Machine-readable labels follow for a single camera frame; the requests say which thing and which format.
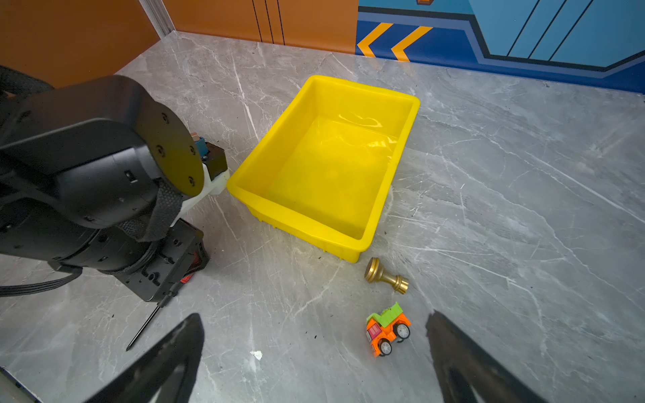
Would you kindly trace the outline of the red black screwdriver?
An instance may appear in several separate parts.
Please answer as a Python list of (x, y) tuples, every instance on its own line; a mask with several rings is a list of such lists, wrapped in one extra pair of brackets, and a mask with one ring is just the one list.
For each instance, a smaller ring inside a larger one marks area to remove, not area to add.
[(166, 292), (166, 294), (161, 299), (161, 301), (156, 304), (156, 307), (153, 310), (153, 312), (151, 312), (149, 317), (146, 318), (146, 320), (144, 321), (144, 323), (142, 324), (140, 329), (137, 331), (137, 333), (131, 339), (131, 341), (129, 342), (129, 344), (127, 345), (127, 347), (125, 349), (126, 352), (131, 351), (131, 349), (134, 347), (134, 345), (136, 344), (136, 342), (140, 338), (141, 334), (147, 329), (147, 327), (149, 327), (149, 325), (151, 324), (153, 319), (156, 317), (156, 315), (159, 313), (159, 311), (163, 307), (165, 307), (174, 297), (176, 297), (178, 295), (178, 293), (181, 290), (181, 288), (184, 287), (184, 285), (186, 285), (186, 283), (188, 283), (191, 280), (191, 278), (193, 278), (193, 276), (194, 276), (193, 273), (191, 273), (190, 275), (184, 276), (179, 282), (174, 284), (171, 287), (171, 289), (168, 290), (168, 292)]

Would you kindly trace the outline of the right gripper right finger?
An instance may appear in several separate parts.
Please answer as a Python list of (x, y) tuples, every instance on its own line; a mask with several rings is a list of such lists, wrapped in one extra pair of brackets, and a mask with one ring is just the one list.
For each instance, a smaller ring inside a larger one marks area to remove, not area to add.
[(445, 402), (544, 402), (442, 312), (429, 314), (427, 338)]

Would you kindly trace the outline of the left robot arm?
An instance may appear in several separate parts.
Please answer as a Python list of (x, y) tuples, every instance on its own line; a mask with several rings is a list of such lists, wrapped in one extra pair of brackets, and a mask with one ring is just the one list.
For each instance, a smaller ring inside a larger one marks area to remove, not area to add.
[(229, 176), (220, 147), (129, 77), (55, 88), (3, 67), (1, 251), (61, 277), (2, 296), (48, 292), (90, 268), (166, 304), (208, 263), (184, 215)]

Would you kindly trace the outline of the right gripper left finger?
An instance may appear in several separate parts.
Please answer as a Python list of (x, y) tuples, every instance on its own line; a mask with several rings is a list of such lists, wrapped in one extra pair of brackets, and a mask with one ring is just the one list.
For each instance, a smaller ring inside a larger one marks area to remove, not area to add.
[(193, 313), (166, 334), (90, 402), (188, 402), (204, 344), (203, 322)]

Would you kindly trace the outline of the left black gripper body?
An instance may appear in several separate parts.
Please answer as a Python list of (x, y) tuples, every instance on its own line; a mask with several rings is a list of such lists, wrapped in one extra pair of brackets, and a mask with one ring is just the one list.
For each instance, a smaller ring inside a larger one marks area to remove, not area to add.
[(116, 278), (145, 302), (174, 297), (183, 280), (203, 270), (209, 261), (203, 236), (202, 230), (180, 219), (158, 243), (151, 260), (134, 272), (118, 274)]

